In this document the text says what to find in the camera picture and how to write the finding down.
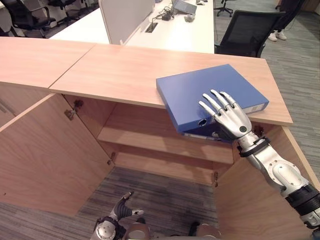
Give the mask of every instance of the cabinet door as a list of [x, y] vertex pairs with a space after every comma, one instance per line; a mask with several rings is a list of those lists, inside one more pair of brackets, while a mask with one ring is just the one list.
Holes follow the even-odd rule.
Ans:
[[[320, 189], [319, 181], [287, 127], [274, 127], [265, 135], [284, 159], [295, 164], [301, 174]], [[215, 193], [220, 231], [225, 240], [305, 240], [312, 233], [299, 214], [245, 158], [218, 179]]]
[[0, 102], [0, 127], [15, 116]]
[[46, 90], [0, 84], [0, 104], [14, 116], [19, 115], [48, 94]]
[[0, 127], [0, 202], [74, 215], [113, 163], [60, 94]]

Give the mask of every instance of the wooden cabinet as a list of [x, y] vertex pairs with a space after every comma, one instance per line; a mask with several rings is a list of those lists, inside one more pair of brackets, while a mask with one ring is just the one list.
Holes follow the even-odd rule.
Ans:
[[50, 94], [0, 127], [0, 201], [74, 215], [113, 163], [70, 105]]
[[[64, 111], [77, 99], [83, 106], [70, 121]], [[262, 126], [320, 189], [289, 129]], [[119, 166], [211, 185], [222, 239], [302, 240], [312, 232], [235, 146], [179, 136], [164, 109], [52, 93], [0, 127], [0, 142], [1, 202], [74, 215]]]
[[[295, 164], [320, 189], [317, 177], [287, 127], [273, 126], [265, 135], [283, 158]], [[312, 233], [245, 158], [239, 159], [218, 180], [215, 197], [222, 239], [306, 240]]]
[[14, 116], [19, 115], [48, 94], [49, 91], [43, 89], [0, 84], [0, 104]]
[[0, 101], [0, 126], [13, 119], [15, 116]]

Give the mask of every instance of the mesh chair back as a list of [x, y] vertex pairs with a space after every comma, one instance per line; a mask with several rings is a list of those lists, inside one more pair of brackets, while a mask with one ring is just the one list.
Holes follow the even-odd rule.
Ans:
[[33, 18], [29, 9], [22, 3], [21, 0], [0, 0], [11, 16], [14, 26], [32, 25]]
[[220, 43], [220, 53], [255, 57], [284, 14], [236, 10]]

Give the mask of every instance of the white partition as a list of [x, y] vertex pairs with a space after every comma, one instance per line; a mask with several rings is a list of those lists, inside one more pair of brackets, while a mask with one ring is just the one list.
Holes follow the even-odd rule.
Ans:
[[111, 44], [125, 44], [153, 11], [155, 0], [99, 0]]

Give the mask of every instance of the white desk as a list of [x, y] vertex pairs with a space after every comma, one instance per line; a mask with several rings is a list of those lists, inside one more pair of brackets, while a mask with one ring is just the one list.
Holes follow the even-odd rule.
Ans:
[[[149, 21], [158, 15], [171, 0], [155, 4]], [[196, 0], [186, 0], [195, 4]], [[185, 14], [177, 14], [170, 21], [154, 20], [158, 23], [152, 33], [138, 30], [127, 42], [128, 46], [139, 46], [198, 53], [214, 53], [214, 5], [208, 0], [205, 5], [198, 5], [193, 22], [186, 22]]]
[[51, 39], [109, 44], [100, 8], [58, 32]]
[[[195, 4], [196, 0], [186, 0]], [[171, 0], [155, 4], [149, 21], [158, 15]], [[126, 43], [128, 46], [159, 48], [198, 53], [214, 53], [214, 6], [213, 0], [198, 5], [193, 22], [186, 22], [184, 14], [178, 14], [170, 21], [155, 20], [158, 25], [152, 33], [136, 31]], [[79, 21], [57, 33], [52, 39], [109, 44], [100, 9], [89, 13]]]

